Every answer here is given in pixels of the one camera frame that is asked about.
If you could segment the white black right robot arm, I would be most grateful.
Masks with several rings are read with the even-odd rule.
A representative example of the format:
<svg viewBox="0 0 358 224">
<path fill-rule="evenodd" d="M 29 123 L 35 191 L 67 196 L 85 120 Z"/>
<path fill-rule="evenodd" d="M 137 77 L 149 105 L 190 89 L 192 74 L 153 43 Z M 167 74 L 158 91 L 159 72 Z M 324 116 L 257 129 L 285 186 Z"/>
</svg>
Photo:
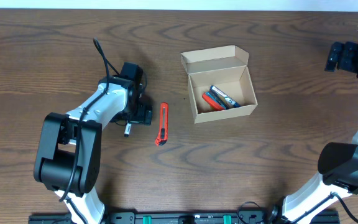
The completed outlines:
<svg viewBox="0 0 358 224">
<path fill-rule="evenodd" d="M 325 71 L 344 70 L 358 78 L 358 43 L 335 42 Z M 294 194 L 274 206 L 269 223 L 310 223 L 325 208 L 358 194 L 358 131 L 350 143 L 330 142 L 321 151 L 318 171 Z"/>
</svg>

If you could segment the orange utility knife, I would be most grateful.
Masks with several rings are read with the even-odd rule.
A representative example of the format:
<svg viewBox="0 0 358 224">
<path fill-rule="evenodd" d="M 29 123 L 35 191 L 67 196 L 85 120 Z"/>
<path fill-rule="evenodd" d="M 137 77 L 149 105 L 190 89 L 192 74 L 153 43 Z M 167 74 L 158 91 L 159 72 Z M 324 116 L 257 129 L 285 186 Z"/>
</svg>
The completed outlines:
<svg viewBox="0 0 358 224">
<path fill-rule="evenodd" d="M 160 104 L 160 126 L 155 140 L 157 146 L 163 146 L 168 139 L 168 103 Z"/>
</svg>

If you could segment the red black utility knife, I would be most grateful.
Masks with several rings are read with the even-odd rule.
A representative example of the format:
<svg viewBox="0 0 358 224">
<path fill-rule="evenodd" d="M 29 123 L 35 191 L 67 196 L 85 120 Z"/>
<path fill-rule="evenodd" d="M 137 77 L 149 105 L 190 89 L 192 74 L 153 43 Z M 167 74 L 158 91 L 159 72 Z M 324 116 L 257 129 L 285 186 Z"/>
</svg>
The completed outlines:
<svg viewBox="0 0 358 224">
<path fill-rule="evenodd" d="M 214 109 L 215 111 L 222 111 L 227 109 L 210 92 L 203 93 L 202 99 L 204 99 L 205 102 L 207 102 L 207 104 L 209 104 L 210 107 L 212 107 L 212 109 Z"/>
</svg>

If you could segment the black white marker pen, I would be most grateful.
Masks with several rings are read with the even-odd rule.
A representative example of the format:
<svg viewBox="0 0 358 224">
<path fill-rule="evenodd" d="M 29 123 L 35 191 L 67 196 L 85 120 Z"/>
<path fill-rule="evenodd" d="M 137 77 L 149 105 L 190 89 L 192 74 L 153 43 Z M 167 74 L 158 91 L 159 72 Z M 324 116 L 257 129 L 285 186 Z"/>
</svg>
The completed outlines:
<svg viewBox="0 0 358 224">
<path fill-rule="evenodd" d="M 126 124 L 126 128 L 124 130 L 124 136 L 127 138 L 129 137 L 130 133 L 131 133 L 131 123 L 127 123 Z"/>
</svg>

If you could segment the cardboard box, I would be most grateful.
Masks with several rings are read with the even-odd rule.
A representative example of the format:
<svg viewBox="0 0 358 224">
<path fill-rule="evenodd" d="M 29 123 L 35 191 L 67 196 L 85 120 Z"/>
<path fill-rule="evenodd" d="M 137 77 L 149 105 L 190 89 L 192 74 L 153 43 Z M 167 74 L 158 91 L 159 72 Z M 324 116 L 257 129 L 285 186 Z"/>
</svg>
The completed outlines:
<svg viewBox="0 0 358 224">
<path fill-rule="evenodd" d="M 196 124 L 252 114 L 258 102 L 248 61 L 249 53 L 235 45 L 181 53 L 181 62 L 188 75 L 191 111 Z M 222 111 L 212 109 L 202 99 L 203 93 L 210 92 L 211 85 L 233 98 L 240 107 Z"/>
</svg>

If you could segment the blue capped white marker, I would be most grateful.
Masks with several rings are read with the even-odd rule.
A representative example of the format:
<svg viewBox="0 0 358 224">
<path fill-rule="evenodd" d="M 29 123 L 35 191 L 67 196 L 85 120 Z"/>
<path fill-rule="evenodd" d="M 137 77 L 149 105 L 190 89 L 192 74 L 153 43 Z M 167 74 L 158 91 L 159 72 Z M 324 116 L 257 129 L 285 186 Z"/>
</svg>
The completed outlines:
<svg viewBox="0 0 358 224">
<path fill-rule="evenodd" d="M 227 109 L 240 107 L 240 104 L 238 102 L 236 102 L 233 98 L 225 94 L 225 92 L 220 90 L 215 85 L 211 85 L 209 90 L 214 95 L 214 97 L 218 99 L 218 101 L 222 103 Z"/>
</svg>

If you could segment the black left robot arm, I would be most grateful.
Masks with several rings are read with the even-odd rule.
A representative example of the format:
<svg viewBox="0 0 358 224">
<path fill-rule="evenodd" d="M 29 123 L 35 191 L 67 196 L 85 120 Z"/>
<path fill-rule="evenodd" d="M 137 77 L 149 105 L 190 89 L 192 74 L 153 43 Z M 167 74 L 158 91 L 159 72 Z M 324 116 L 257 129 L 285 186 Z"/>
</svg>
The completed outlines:
<svg viewBox="0 0 358 224">
<path fill-rule="evenodd" d="M 138 65 L 126 62 L 116 76 L 101 79 L 79 107 L 45 117 L 34 179 L 57 194 L 69 212 L 31 215 L 29 223 L 109 223 L 95 188 L 102 131 L 109 123 L 125 121 L 128 136 L 133 124 L 151 124 L 152 106 L 140 99 L 146 82 L 143 74 Z"/>
</svg>

